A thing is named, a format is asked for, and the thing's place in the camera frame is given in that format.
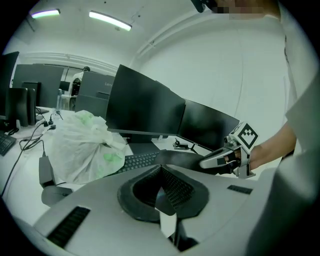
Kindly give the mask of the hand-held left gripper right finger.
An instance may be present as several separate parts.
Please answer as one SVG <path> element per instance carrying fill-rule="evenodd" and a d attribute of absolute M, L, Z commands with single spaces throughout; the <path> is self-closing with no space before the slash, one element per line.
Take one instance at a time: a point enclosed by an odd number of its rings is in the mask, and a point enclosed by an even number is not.
<path fill-rule="evenodd" d="M 255 190 L 258 178 L 239 179 L 231 175 L 210 175 L 171 165 L 171 168 L 208 189 L 208 201 L 193 218 L 182 220 L 185 233 L 198 245 L 183 252 L 187 256 L 245 256 L 250 233 L 257 217 L 246 217 L 245 207 L 250 194 L 229 189 L 229 186 Z"/>

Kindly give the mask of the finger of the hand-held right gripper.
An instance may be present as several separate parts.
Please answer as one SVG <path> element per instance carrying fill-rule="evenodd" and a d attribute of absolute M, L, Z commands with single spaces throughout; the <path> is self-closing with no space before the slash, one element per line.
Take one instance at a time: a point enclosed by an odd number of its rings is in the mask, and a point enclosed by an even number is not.
<path fill-rule="evenodd" d="M 199 166 L 203 173 L 211 175 L 232 174 L 241 163 L 240 149 L 231 150 L 223 147 L 206 155 Z"/>

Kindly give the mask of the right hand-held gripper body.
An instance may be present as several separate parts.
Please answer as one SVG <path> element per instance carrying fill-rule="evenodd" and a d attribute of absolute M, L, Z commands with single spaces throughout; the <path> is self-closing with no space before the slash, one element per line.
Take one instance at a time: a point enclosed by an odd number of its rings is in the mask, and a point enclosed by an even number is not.
<path fill-rule="evenodd" d="M 229 135 L 224 138 L 224 147 L 227 154 L 224 156 L 225 163 L 239 179 L 254 177 L 250 170 L 251 151 L 259 135 L 247 123 L 240 122 Z"/>

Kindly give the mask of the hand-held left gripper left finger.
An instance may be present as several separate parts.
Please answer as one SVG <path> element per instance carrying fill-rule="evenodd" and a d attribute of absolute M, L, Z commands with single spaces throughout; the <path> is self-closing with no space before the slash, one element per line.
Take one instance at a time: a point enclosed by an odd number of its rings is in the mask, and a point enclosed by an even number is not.
<path fill-rule="evenodd" d="M 64 250 L 76 256 L 176 256 L 179 250 L 156 223 L 133 219 L 118 202 L 118 189 L 147 167 L 97 179 L 52 206 L 34 228 L 47 237 L 76 207 L 89 209 Z"/>

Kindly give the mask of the black mouse pad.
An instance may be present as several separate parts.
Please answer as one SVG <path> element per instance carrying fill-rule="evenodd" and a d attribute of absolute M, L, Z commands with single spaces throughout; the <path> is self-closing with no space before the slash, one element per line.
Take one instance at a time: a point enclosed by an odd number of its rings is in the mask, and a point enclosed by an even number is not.
<path fill-rule="evenodd" d="M 174 165 L 188 170 L 201 172 L 210 175 L 230 174 L 227 166 L 201 168 L 200 161 L 205 159 L 209 154 L 203 156 L 200 154 L 184 151 L 161 150 L 154 160 L 155 165 Z"/>

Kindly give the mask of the person's right forearm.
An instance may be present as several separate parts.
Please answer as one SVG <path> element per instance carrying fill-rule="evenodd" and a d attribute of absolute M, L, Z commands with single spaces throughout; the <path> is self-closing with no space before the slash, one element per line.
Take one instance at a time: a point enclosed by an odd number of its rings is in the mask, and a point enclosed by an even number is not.
<path fill-rule="evenodd" d="M 286 122 L 274 136 L 252 149 L 249 161 L 250 170 L 285 157 L 295 150 L 296 143 L 297 137 Z"/>

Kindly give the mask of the large curved black monitor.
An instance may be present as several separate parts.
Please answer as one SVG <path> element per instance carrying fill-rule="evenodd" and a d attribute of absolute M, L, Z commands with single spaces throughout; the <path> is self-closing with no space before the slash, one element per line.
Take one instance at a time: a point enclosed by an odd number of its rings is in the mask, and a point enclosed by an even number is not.
<path fill-rule="evenodd" d="M 239 123 L 228 114 L 187 99 L 177 136 L 215 151 L 224 146 L 224 138 Z"/>

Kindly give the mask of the grey oval device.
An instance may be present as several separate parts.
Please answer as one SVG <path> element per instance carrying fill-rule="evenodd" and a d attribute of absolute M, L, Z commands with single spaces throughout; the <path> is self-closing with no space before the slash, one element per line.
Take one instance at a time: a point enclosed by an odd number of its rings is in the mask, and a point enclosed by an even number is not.
<path fill-rule="evenodd" d="M 72 193 L 73 190 L 70 188 L 59 186 L 47 186 L 43 189 L 41 193 L 41 201 L 43 204 L 52 207 L 53 205 L 60 202 Z"/>

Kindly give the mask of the person's white shirt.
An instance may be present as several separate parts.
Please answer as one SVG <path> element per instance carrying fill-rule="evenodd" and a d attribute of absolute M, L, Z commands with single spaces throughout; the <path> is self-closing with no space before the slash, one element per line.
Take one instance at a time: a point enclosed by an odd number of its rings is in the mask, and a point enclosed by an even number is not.
<path fill-rule="evenodd" d="M 282 5 L 290 81 L 286 119 L 295 149 L 274 173 L 263 213 L 247 245 L 249 256 L 312 256 L 320 231 L 320 59 L 306 33 Z"/>

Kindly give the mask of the black keyboard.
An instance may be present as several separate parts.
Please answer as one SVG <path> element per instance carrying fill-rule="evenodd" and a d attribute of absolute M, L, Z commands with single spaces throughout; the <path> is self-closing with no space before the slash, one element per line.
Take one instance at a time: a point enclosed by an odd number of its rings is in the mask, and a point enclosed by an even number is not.
<path fill-rule="evenodd" d="M 0 156 L 5 156 L 8 151 L 16 144 L 17 139 L 13 137 L 13 133 L 6 134 L 0 131 Z"/>
<path fill-rule="evenodd" d="M 125 156 L 124 165 L 115 173 L 109 176 L 125 173 L 130 170 L 152 166 L 159 155 L 160 151 L 143 154 L 133 154 Z"/>

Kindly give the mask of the white plastic bag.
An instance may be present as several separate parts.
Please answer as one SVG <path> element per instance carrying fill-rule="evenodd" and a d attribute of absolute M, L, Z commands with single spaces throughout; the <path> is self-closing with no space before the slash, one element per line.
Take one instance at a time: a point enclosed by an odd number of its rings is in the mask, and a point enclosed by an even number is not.
<path fill-rule="evenodd" d="M 58 178 L 81 185 L 119 171 L 125 164 L 125 146 L 102 117 L 81 110 L 57 124 L 47 155 Z"/>

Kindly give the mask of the black flat computer monitor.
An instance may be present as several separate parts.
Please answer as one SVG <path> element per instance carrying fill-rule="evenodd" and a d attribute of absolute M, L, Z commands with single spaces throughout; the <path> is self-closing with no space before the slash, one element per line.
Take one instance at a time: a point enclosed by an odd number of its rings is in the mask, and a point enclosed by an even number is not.
<path fill-rule="evenodd" d="M 159 151 L 152 139 L 176 135 L 185 100 L 159 82 L 120 65 L 110 92 L 106 124 L 128 136 L 133 154 Z"/>

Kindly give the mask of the small black monitor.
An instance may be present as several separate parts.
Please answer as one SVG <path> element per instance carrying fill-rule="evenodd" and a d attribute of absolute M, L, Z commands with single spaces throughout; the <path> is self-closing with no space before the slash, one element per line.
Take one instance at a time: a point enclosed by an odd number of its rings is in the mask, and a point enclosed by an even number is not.
<path fill-rule="evenodd" d="M 75 112 L 87 111 L 96 117 L 106 118 L 108 100 L 93 96 L 78 95 L 75 100 Z"/>

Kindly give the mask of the clear water bottle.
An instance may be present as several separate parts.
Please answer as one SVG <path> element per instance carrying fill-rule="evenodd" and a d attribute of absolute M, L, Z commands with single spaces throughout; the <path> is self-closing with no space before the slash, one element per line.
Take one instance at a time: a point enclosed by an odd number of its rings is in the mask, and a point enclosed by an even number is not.
<path fill-rule="evenodd" d="M 57 94 L 57 101 L 56 101 L 56 108 L 55 108 L 55 113 L 58 115 L 61 111 L 62 108 L 62 90 L 59 88 L 58 89 L 58 94 Z"/>

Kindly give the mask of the ceiling strip light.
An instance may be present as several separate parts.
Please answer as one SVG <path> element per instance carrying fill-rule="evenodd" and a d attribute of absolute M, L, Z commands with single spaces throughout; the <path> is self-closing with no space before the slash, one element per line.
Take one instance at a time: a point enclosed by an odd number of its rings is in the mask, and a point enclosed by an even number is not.
<path fill-rule="evenodd" d="M 59 16 L 60 13 L 61 12 L 59 9 L 42 10 L 42 11 L 32 13 L 31 17 L 33 19 L 39 19 L 44 17 Z"/>
<path fill-rule="evenodd" d="M 125 23 L 124 21 L 121 21 L 119 19 L 116 19 L 112 16 L 106 15 L 106 14 L 102 14 L 96 11 L 89 11 L 89 17 L 92 19 L 96 19 L 111 25 L 114 25 L 120 29 L 123 29 L 125 31 L 130 31 L 132 29 L 132 25 Z"/>

